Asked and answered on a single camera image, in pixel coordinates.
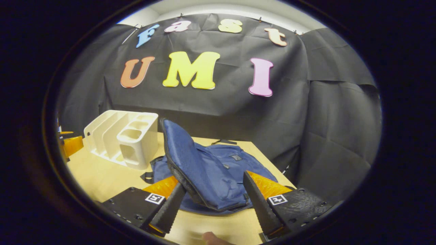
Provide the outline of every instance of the pink letter i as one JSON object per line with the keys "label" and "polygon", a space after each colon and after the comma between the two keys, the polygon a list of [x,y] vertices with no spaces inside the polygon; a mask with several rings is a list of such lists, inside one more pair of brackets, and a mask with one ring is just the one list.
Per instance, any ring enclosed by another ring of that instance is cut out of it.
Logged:
{"label": "pink letter i", "polygon": [[251,58],[254,64],[253,85],[248,89],[252,95],[270,97],[273,91],[269,88],[269,69],[273,67],[270,61],[258,58]]}

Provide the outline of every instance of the backpack strap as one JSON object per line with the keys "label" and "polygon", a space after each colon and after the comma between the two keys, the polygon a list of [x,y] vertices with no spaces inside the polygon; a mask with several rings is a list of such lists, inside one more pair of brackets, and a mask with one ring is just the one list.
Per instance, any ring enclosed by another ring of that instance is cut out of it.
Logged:
{"label": "backpack strap", "polygon": [[217,142],[213,142],[211,145],[215,145],[218,143],[226,143],[226,144],[232,144],[232,145],[237,145],[238,143],[234,142],[234,141],[230,141],[230,140],[219,140]]}
{"label": "backpack strap", "polygon": [[147,184],[154,184],[153,176],[154,172],[145,172],[143,175],[141,175],[141,179]]}

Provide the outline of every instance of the human hand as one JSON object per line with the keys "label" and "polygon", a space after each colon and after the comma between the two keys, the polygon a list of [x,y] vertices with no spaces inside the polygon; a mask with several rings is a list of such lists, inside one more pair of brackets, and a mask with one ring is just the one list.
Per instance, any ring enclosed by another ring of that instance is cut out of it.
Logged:
{"label": "human hand", "polygon": [[234,245],[230,242],[226,242],[223,239],[217,238],[211,231],[205,232],[201,239],[206,242],[206,245]]}

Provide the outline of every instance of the yellow object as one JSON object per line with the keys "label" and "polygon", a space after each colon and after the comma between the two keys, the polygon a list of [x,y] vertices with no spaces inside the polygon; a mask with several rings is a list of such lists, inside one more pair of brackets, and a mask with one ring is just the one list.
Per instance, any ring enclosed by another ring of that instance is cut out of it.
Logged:
{"label": "yellow object", "polygon": [[174,176],[171,176],[161,181],[158,181],[142,190],[164,196],[168,199],[168,197],[171,195],[171,192],[173,192],[174,188],[176,187],[177,183],[177,179]]}
{"label": "yellow object", "polygon": [[221,21],[221,25],[218,26],[220,31],[238,33],[242,31],[242,22],[239,20],[224,19]]}
{"label": "yellow object", "polygon": [[215,62],[220,58],[219,53],[203,52],[191,64],[186,52],[174,52],[170,54],[171,64],[168,69],[167,78],[162,82],[165,87],[177,87],[177,73],[184,87],[188,86],[195,73],[197,76],[192,81],[191,85],[194,88],[214,89],[213,82]]}
{"label": "yellow object", "polygon": [[263,198],[268,199],[269,197],[273,197],[276,195],[280,195],[286,192],[292,191],[291,189],[284,187],[283,185],[276,183],[268,178],[265,178],[261,175],[255,174],[253,172],[247,171],[251,178],[256,183],[260,192],[263,195]]}
{"label": "yellow object", "polygon": [[70,157],[76,151],[83,148],[82,136],[64,139],[63,148],[67,157]]}

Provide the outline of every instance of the letter m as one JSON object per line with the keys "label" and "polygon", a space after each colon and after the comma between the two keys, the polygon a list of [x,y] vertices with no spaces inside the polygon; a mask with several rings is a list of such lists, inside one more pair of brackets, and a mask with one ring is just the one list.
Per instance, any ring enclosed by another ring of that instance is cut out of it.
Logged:
{"label": "letter m", "polygon": [[165,87],[177,87],[177,73],[179,73],[182,85],[186,87],[194,77],[191,85],[194,88],[214,89],[215,83],[212,81],[214,66],[220,54],[215,52],[201,53],[198,58],[191,64],[186,52],[174,52],[170,54],[171,64],[168,70],[167,78],[163,81]]}

